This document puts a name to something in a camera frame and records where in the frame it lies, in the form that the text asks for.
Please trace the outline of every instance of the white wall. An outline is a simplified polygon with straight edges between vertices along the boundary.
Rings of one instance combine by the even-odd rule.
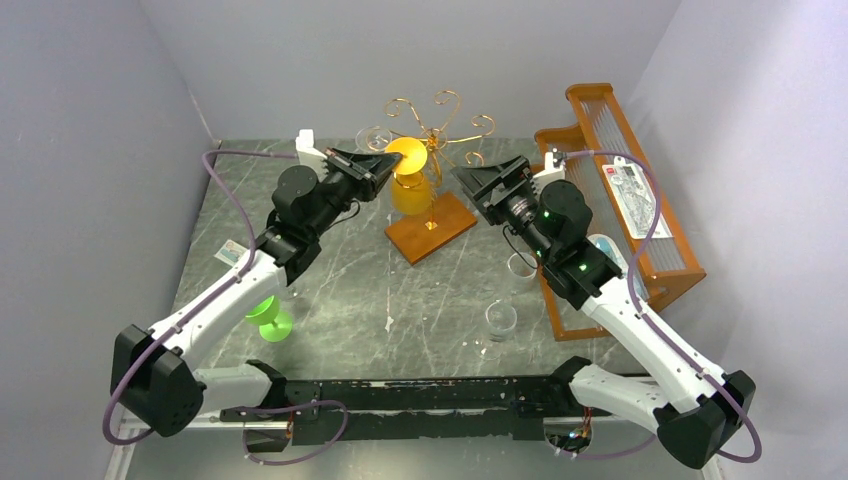
[[[846,25],[838,0],[686,0],[629,105],[709,275],[668,317],[757,382],[765,454],[728,478],[848,476]]]
[[[114,338],[170,310],[209,144],[137,2],[3,2],[0,478],[103,477]]]
[[[679,3],[142,0],[217,138],[349,138],[395,96],[439,126],[445,88],[464,99],[450,134],[487,113],[497,136],[532,136],[573,121],[573,83],[628,98]],[[392,125],[415,133],[405,116]]]

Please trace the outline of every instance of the clear glass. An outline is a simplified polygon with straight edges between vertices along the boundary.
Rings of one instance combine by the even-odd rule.
[[[508,296],[529,292],[536,284],[536,257],[529,253],[513,253],[506,262]]]
[[[356,134],[356,148],[360,153],[379,153],[392,142],[394,135],[384,127],[363,128]]]
[[[484,360],[494,360],[501,356],[504,342],[512,338],[518,314],[506,300],[496,300],[486,308],[481,322],[480,335],[474,341],[477,354]]]

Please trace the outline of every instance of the gray marble surface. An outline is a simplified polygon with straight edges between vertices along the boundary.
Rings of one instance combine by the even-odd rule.
[[[353,151],[352,140],[317,141]],[[294,141],[228,141],[225,148],[294,152]],[[487,162],[515,155],[540,162],[531,139],[484,139],[446,150],[457,164],[478,150]],[[294,160],[222,156],[217,170],[235,190],[257,232],[272,208],[277,177]],[[470,207],[445,169],[441,191],[451,190]],[[298,295],[283,302],[294,330],[282,342],[268,343],[255,326],[240,323],[223,338],[204,367],[260,359],[290,378],[416,378],[550,373],[573,355],[587,357],[616,373],[643,369],[612,338],[560,342],[551,326],[538,285],[512,299],[518,312],[515,336],[500,345],[496,360],[484,360],[475,345],[483,312],[503,297],[502,279],[512,253],[498,227],[478,224],[414,267],[392,246],[383,230],[397,221],[389,189],[362,205],[354,219],[321,238],[322,253],[294,284]],[[210,182],[197,219],[175,309],[200,294],[227,271],[213,255],[227,239],[247,245],[236,209]],[[522,242],[516,239],[521,248]],[[562,304],[569,328],[592,325]]]

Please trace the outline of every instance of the white label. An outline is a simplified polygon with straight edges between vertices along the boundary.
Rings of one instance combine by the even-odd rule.
[[[654,219],[656,200],[642,169],[630,164],[604,165],[603,169],[630,237],[645,238],[651,226],[651,220]],[[657,225],[653,238],[671,237],[665,218],[660,216],[660,223]]]
[[[232,240],[227,240],[226,243],[218,249],[218,252],[215,253],[215,258],[231,267],[235,267],[241,256],[244,255],[244,252],[246,251],[247,249],[245,247],[242,247]]]

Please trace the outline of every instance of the black cable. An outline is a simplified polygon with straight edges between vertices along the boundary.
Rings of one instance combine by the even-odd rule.
[[[501,230],[501,233],[503,233],[504,240],[506,240],[506,243],[509,245],[509,248],[511,248],[513,252],[518,254],[518,256],[521,258],[521,261],[524,262],[525,265],[527,265],[528,267],[530,267],[533,270],[536,270],[537,267],[535,265],[530,265],[530,262],[528,262],[527,259],[524,258],[524,255],[522,255],[521,252],[519,252],[518,249],[515,248],[515,246],[512,244],[512,242],[509,241],[509,237],[506,236],[506,229],[507,228],[509,228],[509,225],[504,225],[504,229]]]
[[[340,223],[342,223],[342,222],[346,222],[346,221],[350,220],[351,218],[353,218],[353,217],[355,217],[355,216],[359,215],[360,210],[362,210],[362,206],[359,204],[359,200],[354,200],[354,201],[353,201],[353,203],[356,205],[356,211],[355,211],[355,212],[353,212],[353,214],[352,214],[352,215],[348,215],[348,216],[347,216],[347,217],[345,217],[345,218],[342,218],[342,219],[336,220],[335,222],[331,223],[331,224],[330,224],[330,226],[329,226],[329,227],[327,227],[327,230],[329,230],[329,229],[331,229],[331,228],[335,227],[336,225],[338,225],[338,224],[340,224]]]

